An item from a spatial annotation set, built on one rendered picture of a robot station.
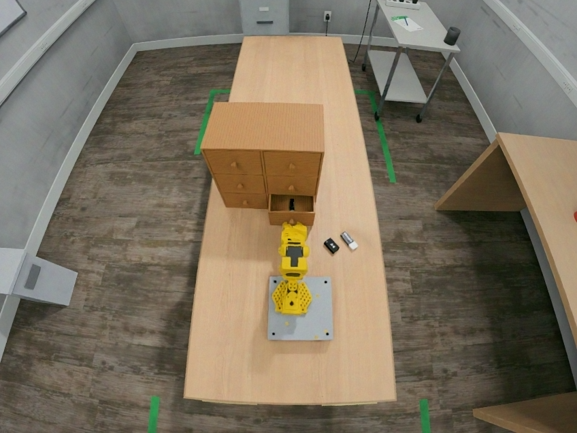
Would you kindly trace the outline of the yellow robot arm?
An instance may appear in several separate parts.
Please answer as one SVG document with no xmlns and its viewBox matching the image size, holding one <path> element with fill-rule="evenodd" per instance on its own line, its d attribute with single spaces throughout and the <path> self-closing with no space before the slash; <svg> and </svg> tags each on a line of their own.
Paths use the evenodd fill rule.
<svg viewBox="0 0 577 433">
<path fill-rule="evenodd" d="M 283 279 L 288 280 L 288 283 L 286 284 L 282 280 L 272 294 L 276 312 L 290 311 L 306 314 L 312 296 L 304 282 L 296 283 L 296 281 L 302 280 L 303 275 L 308 272 L 307 259 L 303 257 L 309 257 L 310 250 L 305 244 L 304 236 L 298 232 L 282 231 L 281 247 L 279 247 L 278 252 L 283 256 L 279 271 L 283 274 Z"/>
</svg>

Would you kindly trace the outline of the white eraser with black sleeve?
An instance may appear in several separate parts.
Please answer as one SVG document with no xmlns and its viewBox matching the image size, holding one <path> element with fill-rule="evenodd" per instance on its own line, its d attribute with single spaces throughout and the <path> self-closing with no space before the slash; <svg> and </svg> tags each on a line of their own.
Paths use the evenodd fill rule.
<svg viewBox="0 0 577 433">
<path fill-rule="evenodd" d="M 349 248 L 353 251 L 358 247 L 357 243 L 351 238 L 347 231 L 340 234 L 340 237 L 345 241 Z"/>
</svg>

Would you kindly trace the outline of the brown wooden chest of drawers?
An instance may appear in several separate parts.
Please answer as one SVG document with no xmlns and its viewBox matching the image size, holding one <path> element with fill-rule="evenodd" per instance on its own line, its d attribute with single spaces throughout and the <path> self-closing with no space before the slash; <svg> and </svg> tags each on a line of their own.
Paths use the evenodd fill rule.
<svg viewBox="0 0 577 433">
<path fill-rule="evenodd" d="M 214 102 L 212 113 L 201 143 L 201 152 L 208 165 L 217 189 L 226 208 L 222 193 L 248 193 L 221 191 L 214 174 L 251 174 L 213 172 L 204 150 L 259 150 L 263 167 L 265 190 L 269 210 L 269 193 L 266 175 L 304 176 L 288 174 L 266 174 L 263 151 L 321 153 L 315 196 L 318 194 L 320 175 L 325 155 L 325 133 L 323 104 L 272 103 L 272 102 Z"/>
</svg>

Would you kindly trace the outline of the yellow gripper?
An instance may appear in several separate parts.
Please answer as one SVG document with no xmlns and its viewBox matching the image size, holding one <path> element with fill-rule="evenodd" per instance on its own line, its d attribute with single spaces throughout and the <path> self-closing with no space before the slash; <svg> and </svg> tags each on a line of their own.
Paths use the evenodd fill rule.
<svg viewBox="0 0 577 433">
<path fill-rule="evenodd" d="M 284 225 L 286 224 L 286 225 Z M 305 240 L 307 240 L 307 228 L 306 226 L 302 225 L 300 222 L 297 222 L 296 226 L 291 226 L 290 224 L 287 224 L 287 222 L 284 222 L 282 224 L 283 227 L 283 231 L 292 231 L 292 232 L 298 232 L 299 234 L 303 235 Z"/>
</svg>

